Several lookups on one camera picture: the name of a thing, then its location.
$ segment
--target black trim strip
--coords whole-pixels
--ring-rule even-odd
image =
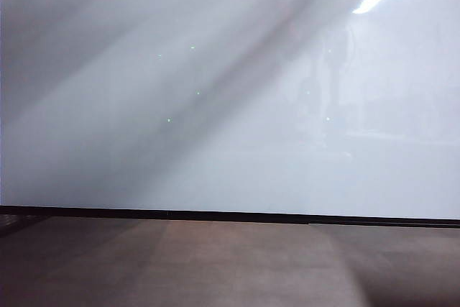
[[[281,224],[355,224],[362,226],[421,226],[437,228],[460,228],[460,219],[404,219],[389,217],[261,214],[220,211],[168,211],[56,208],[37,206],[0,206],[0,214],[105,217],[115,219],[169,219],[189,221],[232,221]]]

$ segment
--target white wall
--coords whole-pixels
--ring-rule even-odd
[[[2,0],[3,205],[460,219],[459,0]]]

